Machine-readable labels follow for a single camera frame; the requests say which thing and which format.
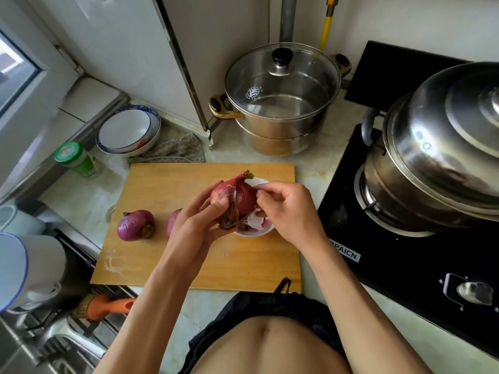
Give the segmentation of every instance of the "glass lid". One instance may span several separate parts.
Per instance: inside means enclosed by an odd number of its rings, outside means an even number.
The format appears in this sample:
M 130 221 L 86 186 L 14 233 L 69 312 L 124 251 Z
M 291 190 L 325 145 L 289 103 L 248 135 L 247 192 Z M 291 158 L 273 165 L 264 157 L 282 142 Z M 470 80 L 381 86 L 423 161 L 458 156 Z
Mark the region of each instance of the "glass lid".
M 321 51 L 274 43 L 249 51 L 227 71 L 228 98 L 241 112 L 271 119 L 302 119 L 338 94 L 340 70 Z

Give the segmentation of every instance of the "forearm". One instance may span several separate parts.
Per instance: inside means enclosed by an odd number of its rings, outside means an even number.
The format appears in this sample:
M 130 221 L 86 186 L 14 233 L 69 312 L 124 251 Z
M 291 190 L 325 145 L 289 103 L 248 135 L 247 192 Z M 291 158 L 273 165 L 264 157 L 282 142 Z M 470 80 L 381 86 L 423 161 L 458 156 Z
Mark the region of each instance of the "forearm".
M 355 374 L 422 374 L 430 370 L 350 271 L 329 241 L 309 252 Z
M 157 373 L 189 283 L 160 262 L 95 374 Z

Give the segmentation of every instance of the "person's belly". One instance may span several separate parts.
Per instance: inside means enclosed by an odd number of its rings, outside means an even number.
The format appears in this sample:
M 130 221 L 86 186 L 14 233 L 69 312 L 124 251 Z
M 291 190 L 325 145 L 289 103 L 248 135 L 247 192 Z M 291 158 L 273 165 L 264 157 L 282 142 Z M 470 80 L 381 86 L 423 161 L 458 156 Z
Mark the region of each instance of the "person's belly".
M 256 316 L 215 341 L 192 373 L 346 374 L 351 370 L 338 352 L 297 321 Z

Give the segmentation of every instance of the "stove knob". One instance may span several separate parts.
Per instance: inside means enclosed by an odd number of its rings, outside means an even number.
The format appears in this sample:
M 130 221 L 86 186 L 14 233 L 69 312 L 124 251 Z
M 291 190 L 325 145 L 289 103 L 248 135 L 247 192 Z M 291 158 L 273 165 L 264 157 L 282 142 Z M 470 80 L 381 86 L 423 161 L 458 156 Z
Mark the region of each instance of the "stove knob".
M 457 291 L 468 302 L 485 306 L 492 305 L 494 289 L 485 282 L 463 282 L 457 287 Z

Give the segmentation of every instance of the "red onion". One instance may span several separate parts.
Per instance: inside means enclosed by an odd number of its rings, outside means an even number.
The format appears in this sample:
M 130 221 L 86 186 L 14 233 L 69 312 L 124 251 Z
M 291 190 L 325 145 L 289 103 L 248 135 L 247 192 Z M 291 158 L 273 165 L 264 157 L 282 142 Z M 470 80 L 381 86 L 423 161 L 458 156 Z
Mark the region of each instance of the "red onion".
M 247 178 L 254 178 L 249 170 L 228 181 L 221 182 L 213 189 L 209 197 L 210 203 L 218 202 L 223 197 L 229 200 L 227 211 L 217 219 L 221 228 L 230 229 L 245 221 L 257 207 L 257 191 L 245 182 Z
M 172 212 L 172 214 L 168 218 L 168 221 L 166 222 L 166 236 L 168 236 L 168 238 L 170 238 L 173 226 L 175 225 L 175 221 L 177 220 L 177 216 L 180 214 L 180 211 L 182 211 L 181 208 Z
M 124 241 L 148 239 L 154 233 L 154 216 L 147 210 L 124 212 L 117 232 Z

